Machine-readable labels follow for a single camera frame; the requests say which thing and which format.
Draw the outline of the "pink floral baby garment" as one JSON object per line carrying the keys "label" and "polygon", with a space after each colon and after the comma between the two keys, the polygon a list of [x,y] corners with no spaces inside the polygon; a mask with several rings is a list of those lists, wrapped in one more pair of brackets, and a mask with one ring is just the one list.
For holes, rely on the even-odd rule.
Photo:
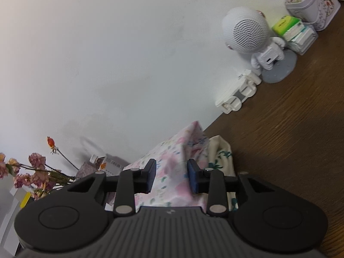
{"label": "pink floral baby garment", "polygon": [[192,193],[187,161],[194,159],[203,169],[208,165],[209,138],[195,121],[173,137],[161,142],[139,160],[124,169],[143,169],[150,159],[156,160],[156,176],[151,192],[135,195],[138,210],[142,206],[189,207],[206,209],[207,195]]}

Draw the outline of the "floral cream fabric pouch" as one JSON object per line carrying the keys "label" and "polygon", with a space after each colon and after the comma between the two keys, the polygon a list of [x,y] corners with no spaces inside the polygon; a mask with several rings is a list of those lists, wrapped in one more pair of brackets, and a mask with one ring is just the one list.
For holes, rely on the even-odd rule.
{"label": "floral cream fabric pouch", "polygon": [[208,167],[219,169],[225,176],[235,177],[232,148],[221,136],[209,139]]}

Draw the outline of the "plastic drink bottle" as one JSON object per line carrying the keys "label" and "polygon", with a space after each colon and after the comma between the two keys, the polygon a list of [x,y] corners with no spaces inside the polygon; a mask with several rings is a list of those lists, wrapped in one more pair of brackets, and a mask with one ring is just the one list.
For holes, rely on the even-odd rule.
{"label": "plastic drink bottle", "polygon": [[129,165],[129,162],[120,157],[109,154],[103,157],[92,155],[90,157],[90,163],[94,165],[98,171],[104,171],[108,177],[119,175],[123,169]]}

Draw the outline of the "purple knitted vase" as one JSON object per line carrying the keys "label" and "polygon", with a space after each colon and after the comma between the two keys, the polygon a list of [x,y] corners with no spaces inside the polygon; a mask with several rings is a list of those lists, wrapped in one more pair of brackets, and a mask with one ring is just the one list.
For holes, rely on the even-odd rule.
{"label": "purple knitted vase", "polygon": [[75,180],[82,179],[99,170],[100,165],[84,162],[75,175]]}

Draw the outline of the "white power strip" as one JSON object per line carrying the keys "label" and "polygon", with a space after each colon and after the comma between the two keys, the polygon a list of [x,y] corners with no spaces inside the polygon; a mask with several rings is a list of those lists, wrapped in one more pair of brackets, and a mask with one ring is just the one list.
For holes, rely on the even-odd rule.
{"label": "white power strip", "polygon": [[226,88],[215,101],[215,106],[224,114],[237,112],[248,98],[256,94],[257,86],[261,83],[261,71],[247,69]]}

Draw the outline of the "dried rose bouquet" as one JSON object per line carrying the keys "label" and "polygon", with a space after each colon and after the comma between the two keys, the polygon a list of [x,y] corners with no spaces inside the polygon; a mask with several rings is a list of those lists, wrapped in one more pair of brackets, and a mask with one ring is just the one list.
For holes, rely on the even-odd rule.
{"label": "dried rose bouquet", "polygon": [[39,153],[31,153],[28,162],[23,164],[1,153],[1,179],[12,177],[13,187],[27,188],[34,200],[56,192],[75,180],[74,176],[48,165],[47,158]]}

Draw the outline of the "grey cabinet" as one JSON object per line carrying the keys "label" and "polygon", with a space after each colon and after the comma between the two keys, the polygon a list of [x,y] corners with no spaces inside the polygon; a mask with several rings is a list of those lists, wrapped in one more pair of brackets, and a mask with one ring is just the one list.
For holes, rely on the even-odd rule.
{"label": "grey cabinet", "polygon": [[23,188],[16,189],[13,186],[12,177],[1,179],[1,257],[14,257],[16,254],[19,239],[14,229],[14,221],[26,193]]}

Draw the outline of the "white robot figurine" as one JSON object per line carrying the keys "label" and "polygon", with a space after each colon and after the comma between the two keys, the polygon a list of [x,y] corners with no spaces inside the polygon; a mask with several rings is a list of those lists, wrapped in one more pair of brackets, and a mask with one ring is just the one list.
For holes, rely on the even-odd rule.
{"label": "white robot figurine", "polygon": [[265,83],[278,83],[295,69],[296,53],[272,35],[261,12],[244,6],[232,8],[223,18],[222,30],[226,46],[248,55],[252,71]]}

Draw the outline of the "green white small boxes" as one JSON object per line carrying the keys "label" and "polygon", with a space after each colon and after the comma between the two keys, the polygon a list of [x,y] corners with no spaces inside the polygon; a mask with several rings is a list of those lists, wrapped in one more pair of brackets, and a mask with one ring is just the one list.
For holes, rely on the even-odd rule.
{"label": "green white small boxes", "polygon": [[272,30],[286,41],[288,49],[299,55],[304,55],[318,38],[312,25],[290,15],[282,17],[272,26]]}

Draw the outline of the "grey round tin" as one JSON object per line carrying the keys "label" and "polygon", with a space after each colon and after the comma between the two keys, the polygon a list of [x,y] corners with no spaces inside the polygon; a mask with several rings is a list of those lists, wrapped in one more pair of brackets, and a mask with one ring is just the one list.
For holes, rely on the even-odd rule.
{"label": "grey round tin", "polygon": [[316,31],[326,29],[341,7],[338,0],[286,0],[284,5],[292,16],[311,24]]}

